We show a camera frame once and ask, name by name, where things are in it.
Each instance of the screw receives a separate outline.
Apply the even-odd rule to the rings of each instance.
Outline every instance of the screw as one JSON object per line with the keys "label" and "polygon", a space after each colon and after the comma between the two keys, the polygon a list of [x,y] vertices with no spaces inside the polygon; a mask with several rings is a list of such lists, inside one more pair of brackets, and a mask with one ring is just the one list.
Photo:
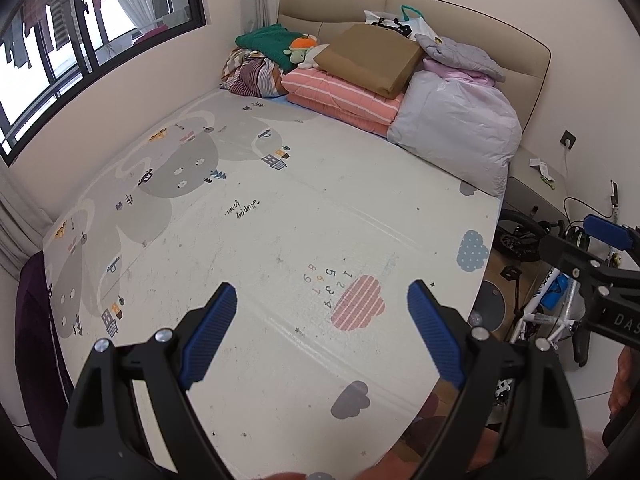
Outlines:
{"label": "screw", "polygon": [[107,348],[109,348],[109,340],[105,337],[98,339],[98,341],[94,343],[96,352],[104,352]]}
{"label": "screw", "polygon": [[489,336],[489,331],[484,326],[475,326],[471,329],[471,337],[476,341],[486,341]]}
{"label": "screw", "polygon": [[174,336],[174,331],[170,328],[161,328],[156,332],[155,338],[159,343],[166,343]]}
{"label": "screw", "polygon": [[551,343],[544,337],[536,339],[536,348],[542,352],[546,352],[551,348]]}

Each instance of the beige headboard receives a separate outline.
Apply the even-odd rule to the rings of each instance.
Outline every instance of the beige headboard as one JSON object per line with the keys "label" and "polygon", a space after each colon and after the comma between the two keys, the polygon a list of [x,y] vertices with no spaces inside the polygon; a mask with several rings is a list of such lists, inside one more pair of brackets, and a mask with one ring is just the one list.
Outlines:
{"label": "beige headboard", "polygon": [[505,69],[506,81],[498,86],[524,130],[542,90],[551,51],[507,23],[441,0],[280,0],[279,22],[331,43],[354,23],[363,22],[364,10],[400,15],[402,5],[420,10],[438,35],[482,48]]}

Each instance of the window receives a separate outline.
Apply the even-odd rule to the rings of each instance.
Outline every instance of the window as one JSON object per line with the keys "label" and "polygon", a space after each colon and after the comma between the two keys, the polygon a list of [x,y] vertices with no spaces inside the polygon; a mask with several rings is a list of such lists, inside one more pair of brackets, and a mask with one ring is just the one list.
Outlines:
{"label": "window", "polygon": [[0,38],[0,155],[10,164],[91,83],[202,25],[202,0],[24,0]]}

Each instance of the bicycle frame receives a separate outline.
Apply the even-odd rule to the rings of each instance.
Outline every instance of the bicycle frame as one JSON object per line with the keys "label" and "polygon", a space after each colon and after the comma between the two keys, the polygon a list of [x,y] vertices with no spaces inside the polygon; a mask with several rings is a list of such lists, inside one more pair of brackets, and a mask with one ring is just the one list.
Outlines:
{"label": "bicycle frame", "polygon": [[562,305],[562,309],[558,316],[548,316],[547,314],[539,314],[535,313],[538,305],[540,304],[540,300],[549,290],[549,287],[552,285],[554,280],[560,275],[562,272],[555,267],[552,267],[551,270],[546,275],[546,278],[540,285],[540,288],[536,291],[533,297],[529,300],[529,303],[524,307],[522,317],[516,323],[516,327],[511,334],[511,343],[515,343],[518,339],[524,339],[525,333],[525,322],[532,322],[538,325],[549,325],[549,326],[558,326],[549,336],[547,336],[547,340],[553,345],[556,346],[556,339],[560,336],[562,331],[566,329],[571,329],[576,323],[577,320],[569,318],[569,312],[571,311],[571,305],[574,302],[575,293],[577,291],[578,282],[569,278],[571,281],[571,286],[568,294],[565,297],[564,303]]}

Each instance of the power outlet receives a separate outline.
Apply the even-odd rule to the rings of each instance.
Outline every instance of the power outlet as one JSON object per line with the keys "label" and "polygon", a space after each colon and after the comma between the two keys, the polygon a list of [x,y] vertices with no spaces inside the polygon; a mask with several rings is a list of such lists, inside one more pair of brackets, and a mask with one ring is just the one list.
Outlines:
{"label": "power outlet", "polygon": [[562,139],[560,139],[560,144],[562,144],[566,149],[570,150],[575,144],[575,136],[569,130],[564,131],[564,135]]}

